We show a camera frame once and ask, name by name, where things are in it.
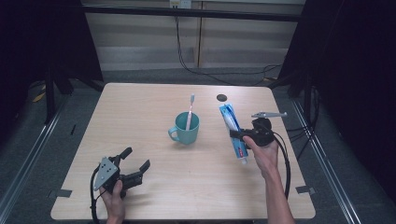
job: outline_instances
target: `toothpaste tube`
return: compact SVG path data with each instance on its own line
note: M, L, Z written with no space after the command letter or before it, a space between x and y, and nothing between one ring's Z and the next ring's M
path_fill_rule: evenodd
M230 132L230 130L240 132L241 130L239 128L238 121L236 120L235 114L233 112L233 106L231 104L221 105L219 110L223 116L228 132ZM241 160L243 164L247 164L248 151L245 147L245 143L238 138L231 138L231 142L233 143L233 150L235 152L236 158Z

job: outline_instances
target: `wall outlet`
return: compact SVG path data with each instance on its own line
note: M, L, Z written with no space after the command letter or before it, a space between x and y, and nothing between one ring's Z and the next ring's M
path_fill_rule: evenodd
M191 9L191 0L180 0L180 8Z
M180 0L169 0L170 8L180 8Z

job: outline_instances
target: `gray carpet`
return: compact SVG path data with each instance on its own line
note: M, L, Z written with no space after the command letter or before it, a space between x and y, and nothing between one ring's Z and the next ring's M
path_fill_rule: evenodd
M262 69L206 69L207 73L254 73ZM276 77L278 70L265 74ZM136 83L177 83L198 85L252 85L262 80L264 74L257 75L214 75L213 77L195 75L182 69L119 71L106 72L106 82L136 82ZM264 81L257 86L266 86ZM65 107L59 121L49 138L49 141L39 155L34 168L23 186L21 195L15 202L6 223L56 223L50 217L54 199L48 198L51 190L60 189L68 168L74 159L79 142L88 126L92 112L100 97L100 92L94 91L85 84L73 81L75 90L70 96L57 94L59 104L65 98ZM273 90L280 111L287 111L284 118L287 129L300 128L301 124L287 95L288 87L278 87ZM31 100L39 91L39 87L30 89L29 99L21 110L11 138L1 146L0 163L0 195L8 190L13 176L17 174L24 159L28 156L35 139L39 136L46 116L45 100L32 103ZM289 136L299 135L289 132ZM356 207L361 223L396 223L396 208L372 176L356 160L354 154L340 138L325 106L321 105L318 116L316 134L324 147L328 159L332 163L340 182ZM299 154L307 138L292 138L294 152ZM298 223L348 223L341 210L332 189L323 173L317 157L307 145L299 160L306 185L313 188L312 201L317 214L310 220L299 220ZM59 222L88 223L89 221Z

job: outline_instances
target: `wooden tabletop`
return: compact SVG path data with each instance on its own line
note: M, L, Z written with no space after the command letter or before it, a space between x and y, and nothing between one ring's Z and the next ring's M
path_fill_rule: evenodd
M200 118L195 143L183 146L169 138L167 130L175 117L190 108ZM91 219L89 192L93 170L104 157L131 147L133 153L120 163L120 172L136 172L146 161L151 166L143 184L129 189L124 199L126 219L203 220L267 218L265 185L249 152L247 164L234 155L218 94L228 97L241 128L251 129L253 113L279 112L271 90L263 87L230 87L171 84L107 84L92 114L90 124L62 189L72 190L69 198L57 198L54 219ZM289 203L295 218L311 218L315 209L304 186L300 168L281 118L270 119L273 130L285 140L291 166ZM279 172L286 180L284 159L279 153ZM97 202L99 218L106 218L102 200Z

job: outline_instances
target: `teal mug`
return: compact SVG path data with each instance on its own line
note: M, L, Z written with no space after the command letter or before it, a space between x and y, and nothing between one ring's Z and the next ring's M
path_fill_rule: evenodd
M199 129L199 118L196 114L191 113L190 129L186 131L188 116L189 112L183 112L177 115L175 127L168 130L169 137L171 137L172 140L184 145L195 142Z

